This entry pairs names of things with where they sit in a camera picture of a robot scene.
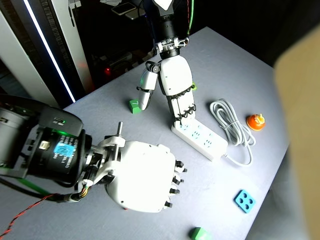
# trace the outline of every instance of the power strip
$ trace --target power strip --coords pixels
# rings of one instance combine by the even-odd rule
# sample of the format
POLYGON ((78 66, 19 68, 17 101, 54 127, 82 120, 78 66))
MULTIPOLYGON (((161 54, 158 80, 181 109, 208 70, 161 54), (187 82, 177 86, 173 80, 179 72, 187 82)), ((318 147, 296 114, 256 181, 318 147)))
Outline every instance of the power strip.
POLYGON ((172 126, 171 131, 211 161, 227 153, 228 142, 196 119, 185 126, 172 126))

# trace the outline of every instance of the white led light strip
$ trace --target white led light strip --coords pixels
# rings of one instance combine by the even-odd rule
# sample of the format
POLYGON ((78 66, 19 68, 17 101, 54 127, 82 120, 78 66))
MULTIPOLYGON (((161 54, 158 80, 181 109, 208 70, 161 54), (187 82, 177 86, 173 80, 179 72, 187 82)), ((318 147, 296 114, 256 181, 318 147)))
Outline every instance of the white led light strip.
POLYGON ((55 66, 55 69, 57 70, 57 72, 58 72, 58 74, 59 74, 59 76, 60 76, 60 78, 61 78, 61 80, 62 80, 62 82, 63 82, 63 84, 65 86, 65 89, 67 90, 72 102, 75 103, 76 100, 75 100, 74 96, 72 95, 72 92, 70 91, 70 88, 69 88, 64 76, 62 75, 62 72, 61 72, 61 70, 60 70, 60 68, 59 68, 59 66, 57 64, 57 61, 56 61, 54 55, 52 54, 52 51, 51 51, 51 49, 50 49, 50 47, 49 47, 49 45, 47 43, 47 40, 46 40, 46 38, 45 38, 45 36, 44 36, 44 34, 43 34, 39 24, 38 24, 36 16, 35 16, 34 12, 32 11, 32 8, 31 8, 28 0, 23 0, 23 2, 25 4, 25 6, 26 6, 26 9, 28 10, 28 12, 30 14, 30 17, 31 17, 31 19, 32 19, 32 21, 33 21, 33 23, 35 25, 36 30, 38 31, 38 33, 40 35, 40 38, 41 38, 41 40, 42 40, 42 42, 43 42, 43 44, 45 46, 45 49, 47 50, 47 52, 48 52, 48 54, 49 54, 49 56, 50 56, 50 58, 51 58, 51 60, 53 62, 53 65, 55 66))

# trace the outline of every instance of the gray table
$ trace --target gray table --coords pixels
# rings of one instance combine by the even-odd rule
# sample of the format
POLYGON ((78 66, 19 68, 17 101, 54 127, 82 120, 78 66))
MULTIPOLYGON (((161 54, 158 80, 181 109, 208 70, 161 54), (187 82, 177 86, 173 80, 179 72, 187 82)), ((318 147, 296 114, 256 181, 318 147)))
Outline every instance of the gray table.
MULTIPOLYGON (((253 165, 241 168, 227 160, 211 162, 173 134, 167 100, 159 86, 149 108, 132 115, 128 101, 138 96, 136 86, 144 68, 140 65, 66 110, 82 119, 94 144, 105 135, 115 134, 118 122, 123 121, 127 140, 168 146, 188 168, 182 175, 185 183, 179 186, 180 195, 172 197, 173 208, 156 214, 125 211, 100 185, 76 204, 38 205, 16 221, 7 239, 187 240, 188 232, 198 226, 209 231, 213 239, 246 238, 288 148, 273 69, 209 28, 192 35, 181 55, 187 59, 198 87, 193 92, 196 118, 210 129, 226 138, 208 109, 220 98, 233 104, 243 123, 247 115, 263 113, 267 124, 261 132, 254 132, 257 144, 252 147, 253 165), (248 214, 233 201, 241 189, 256 200, 248 214)), ((248 158, 247 150, 240 146, 229 146, 228 153, 239 160, 248 158)), ((68 192, 49 180, 29 179, 52 192, 68 192)), ((4 230, 35 198, 2 185, 0 191, 0 229, 4 230)))

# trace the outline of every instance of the orange toy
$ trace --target orange toy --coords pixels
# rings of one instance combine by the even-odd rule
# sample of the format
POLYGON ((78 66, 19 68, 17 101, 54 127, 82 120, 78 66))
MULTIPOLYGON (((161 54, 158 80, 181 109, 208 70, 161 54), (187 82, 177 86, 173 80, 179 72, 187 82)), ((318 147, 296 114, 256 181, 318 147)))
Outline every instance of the orange toy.
POLYGON ((262 114, 254 114, 246 119, 246 124, 254 131, 260 131, 266 125, 265 118, 262 114))

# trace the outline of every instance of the green block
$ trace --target green block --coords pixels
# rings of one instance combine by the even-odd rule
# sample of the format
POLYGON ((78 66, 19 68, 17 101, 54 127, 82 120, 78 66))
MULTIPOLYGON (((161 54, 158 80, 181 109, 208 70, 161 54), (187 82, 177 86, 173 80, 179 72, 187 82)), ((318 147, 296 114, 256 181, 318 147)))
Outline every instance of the green block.
POLYGON ((194 81, 192 82, 191 89, 192 89, 192 91, 197 90, 197 85, 194 81))
POLYGON ((196 227, 193 231, 192 240, 211 240, 210 234, 202 227, 196 227))
POLYGON ((129 101, 129 106, 130 106, 131 112, 133 114, 137 114, 137 113, 140 113, 142 111, 139 108, 139 100, 138 99, 133 99, 133 100, 129 101))

